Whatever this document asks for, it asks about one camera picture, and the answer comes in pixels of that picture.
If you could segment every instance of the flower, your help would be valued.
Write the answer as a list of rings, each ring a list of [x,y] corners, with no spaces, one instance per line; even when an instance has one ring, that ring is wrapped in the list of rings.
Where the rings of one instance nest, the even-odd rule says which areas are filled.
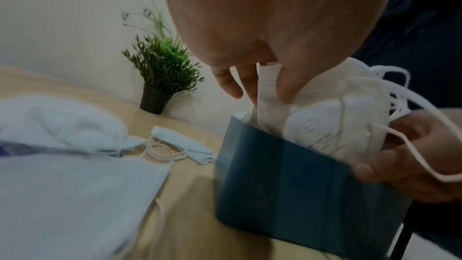
[[[153,11],[150,10],[149,8],[145,8],[145,9],[143,10],[143,14],[144,14],[145,16],[147,16],[147,17],[150,17],[151,15],[153,15]]]

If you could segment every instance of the green foliage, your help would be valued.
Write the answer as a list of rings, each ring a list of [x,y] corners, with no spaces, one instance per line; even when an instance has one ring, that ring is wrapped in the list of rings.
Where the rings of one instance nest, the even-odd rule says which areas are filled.
[[[197,69],[200,67],[199,63],[190,64],[191,53],[187,48],[183,48],[183,42],[178,36],[172,38],[172,34],[164,25],[162,15],[156,7],[155,10],[156,14],[149,9],[145,9],[143,13],[122,13],[124,20],[130,14],[137,14],[150,19],[154,25],[153,32],[132,26],[146,31],[148,36],[144,36],[144,40],[136,36],[133,55],[128,50],[122,53],[140,71],[144,81],[154,88],[168,93],[193,91],[198,82],[204,81]]]

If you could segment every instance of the wooden table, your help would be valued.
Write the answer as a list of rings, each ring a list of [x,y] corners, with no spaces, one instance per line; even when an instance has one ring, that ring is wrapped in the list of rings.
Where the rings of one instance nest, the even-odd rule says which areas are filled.
[[[0,98],[21,93],[53,93],[75,97],[120,116],[131,135],[149,137],[154,125],[178,131],[219,152],[222,139],[185,122],[144,112],[138,105],[79,88],[67,82],[0,65]],[[221,224],[214,213],[214,164],[177,162],[160,200],[167,212],[164,236],[156,249],[161,260],[325,260],[338,259],[313,249],[254,235]],[[140,238],[129,259],[146,256],[157,228],[157,208],[146,216]]]

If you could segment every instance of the teal box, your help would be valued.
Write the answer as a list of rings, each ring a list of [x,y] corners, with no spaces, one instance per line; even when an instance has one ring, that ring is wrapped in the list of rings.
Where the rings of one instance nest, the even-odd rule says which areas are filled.
[[[233,117],[215,166],[224,224],[350,260],[382,260],[411,201]]]

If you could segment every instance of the person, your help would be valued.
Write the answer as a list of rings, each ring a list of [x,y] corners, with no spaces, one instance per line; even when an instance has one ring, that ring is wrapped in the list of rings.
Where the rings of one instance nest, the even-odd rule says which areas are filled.
[[[462,0],[167,3],[184,42],[234,98],[244,92],[231,67],[256,104],[256,63],[279,61],[277,93],[290,103],[313,77],[354,56],[368,65],[407,68],[411,89],[440,108],[452,108],[443,111],[462,128]],[[435,170],[462,172],[461,143],[425,111],[414,111],[390,127],[406,134]],[[388,139],[383,151],[357,162],[353,173],[364,182],[386,182],[421,202],[419,208],[427,208],[420,213],[422,230],[462,236],[462,221],[445,216],[462,211],[462,183],[432,178],[398,139]]]

